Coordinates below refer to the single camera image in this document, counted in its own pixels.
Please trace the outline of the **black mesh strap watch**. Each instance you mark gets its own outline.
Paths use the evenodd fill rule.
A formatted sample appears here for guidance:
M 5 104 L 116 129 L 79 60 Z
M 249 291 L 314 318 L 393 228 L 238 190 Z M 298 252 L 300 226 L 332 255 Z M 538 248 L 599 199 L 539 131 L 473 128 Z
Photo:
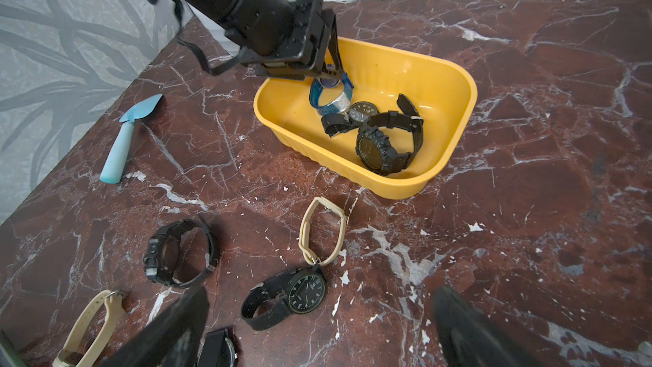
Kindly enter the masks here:
M 255 285 L 241 307 L 241 318 L 254 331 L 270 329 L 292 314 L 309 314 L 324 300 L 322 268 L 288 269 Z

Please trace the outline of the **translucent blue watch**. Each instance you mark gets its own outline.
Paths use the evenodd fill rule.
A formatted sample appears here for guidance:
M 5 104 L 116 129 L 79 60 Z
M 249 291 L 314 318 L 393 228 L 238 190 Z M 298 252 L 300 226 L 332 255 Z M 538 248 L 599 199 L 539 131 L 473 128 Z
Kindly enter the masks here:
M 322 78 L 312 80 L 309 103 L 320 116 L 346 112 L 350 106 L 354 86 L 346 72 L 335 82 Z

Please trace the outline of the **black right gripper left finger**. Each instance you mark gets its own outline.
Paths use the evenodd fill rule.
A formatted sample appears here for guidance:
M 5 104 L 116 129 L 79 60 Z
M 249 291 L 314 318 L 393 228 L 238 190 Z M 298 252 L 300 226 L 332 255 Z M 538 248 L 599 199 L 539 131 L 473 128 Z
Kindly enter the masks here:
M 189 289 L 101 365 L 195 366 L 209 307 L 204 287 Z

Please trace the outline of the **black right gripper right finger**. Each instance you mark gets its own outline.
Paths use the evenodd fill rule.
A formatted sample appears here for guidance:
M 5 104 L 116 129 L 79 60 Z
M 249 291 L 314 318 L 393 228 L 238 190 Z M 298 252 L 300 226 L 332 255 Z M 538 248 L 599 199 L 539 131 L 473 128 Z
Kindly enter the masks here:
M 449 286 L 436 290 L 433 313 L 449 366 L 541 365 Z

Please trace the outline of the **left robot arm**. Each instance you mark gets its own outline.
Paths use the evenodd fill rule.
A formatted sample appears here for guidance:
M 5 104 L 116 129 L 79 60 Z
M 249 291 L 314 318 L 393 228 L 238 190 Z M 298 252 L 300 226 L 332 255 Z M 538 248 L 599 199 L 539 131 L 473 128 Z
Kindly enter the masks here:
M 155 4 L 158 0 L 147 0 Z M 219 76 L 234 66 L 255 66 L 267 78 L 302 81 L 307 77 L 344 80 L 336 14 L 324 0 L 173 0 L 183 18 L 183 4 L 197 8 L 220 25 L 239 52 L 222 64 L 210 65 L 195 44 L 176 35 L 178 43 L 198 59 L 202 70 Z

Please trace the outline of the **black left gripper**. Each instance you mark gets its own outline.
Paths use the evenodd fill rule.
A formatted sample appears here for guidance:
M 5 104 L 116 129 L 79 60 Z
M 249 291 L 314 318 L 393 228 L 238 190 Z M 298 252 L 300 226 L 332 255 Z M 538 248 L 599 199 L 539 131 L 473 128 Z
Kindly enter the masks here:
M 296 0 L 290 10 L 290 15 L 278 18 L 263 10 L 253 20 L 226 29 L 226 37 L 240 50 L 232 59 L 211 66 L 210 73 L 217 76 L 237 65 L 255 65 L 258 74 L 270 78 L 341 80 L 334 11 L 324 8 L 324 0 Z

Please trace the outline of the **black round dial watch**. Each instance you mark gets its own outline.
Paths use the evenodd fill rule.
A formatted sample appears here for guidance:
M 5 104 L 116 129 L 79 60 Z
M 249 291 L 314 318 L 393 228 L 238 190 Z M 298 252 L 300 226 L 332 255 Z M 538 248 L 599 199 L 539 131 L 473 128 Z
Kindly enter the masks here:
M 378 107 L 367 101 L 353 104 L 348 111 L 333 113 L 321 118 L 324 132 L 329 137 L 346 134 L 365 124 L 370 117 L 380 113 Z

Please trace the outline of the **cream strap watch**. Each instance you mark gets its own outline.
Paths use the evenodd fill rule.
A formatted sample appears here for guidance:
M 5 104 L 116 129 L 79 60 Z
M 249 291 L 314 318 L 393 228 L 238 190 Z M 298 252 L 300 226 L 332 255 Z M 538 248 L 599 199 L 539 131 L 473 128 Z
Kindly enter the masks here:
M 326 241 L 327 236 L 337 235 L 336 243 L 334 243 L 333 251 L 327 257 L 323 257 L 312 248 L 312 235 L 313 235 L 313 225 L 314 225 L 314 216 L 318 213 L 318 210 L 322 208 L 327 212 L 338 217 L 338 226 L 339 230 L 327 231 L 326 223 L 317 222 L 317 231 L 318 231 L 318 242 Z M 302 256 L 306 263 L 310 266 L 320 265 L 326 266 L 339 257 L 346 256 L 345 248 L 345 239 L 346 239 L 346 228 L 349 223 L 349 217 L 346 215 L 343 208 L 334 204 L 331 200 L 323 196 L 314 197 L 309 207 L 305 211 L 301 227 L 299 231 L 298 247 L 302 252 Z

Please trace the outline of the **chunky black sport watch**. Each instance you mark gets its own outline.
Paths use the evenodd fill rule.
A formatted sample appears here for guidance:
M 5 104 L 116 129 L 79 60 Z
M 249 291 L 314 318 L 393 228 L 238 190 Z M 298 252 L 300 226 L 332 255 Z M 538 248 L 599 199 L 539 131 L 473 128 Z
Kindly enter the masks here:
M 397 97 L 399 110 L 371 116 L 358 130 L 356 153 L 363 166 L 380 176 L 389 176 L 407 169 L 424 144 L 424 118 L 403 93 Z M 389 134 L 399 129 L 412 136 L 413 150 L 399 151 Z

